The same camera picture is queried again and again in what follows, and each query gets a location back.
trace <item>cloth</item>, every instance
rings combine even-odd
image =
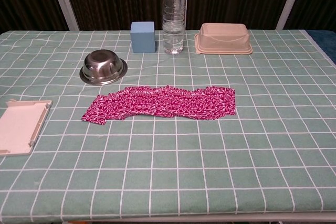
[[[81,119],[104,125],[107,120],[123,120],[138,114],[214,120],[236,114],[235,90],[217,86],[195,91],[172,86],[127,87],[98,95]]]

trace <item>tablecloth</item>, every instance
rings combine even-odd
[[[9,31],[0,36],[5,102],[52,100],[31,155],[0,157],[0,221],[42,222],[216,213],[336,211],[336,67],[300,30],[251,30],[251,55],[134,54],[129,31]],[[128,64],[101,87],[85,56]],[[236,90],[220,120],[137,115],[81,121],[97,94],[128,86]]]

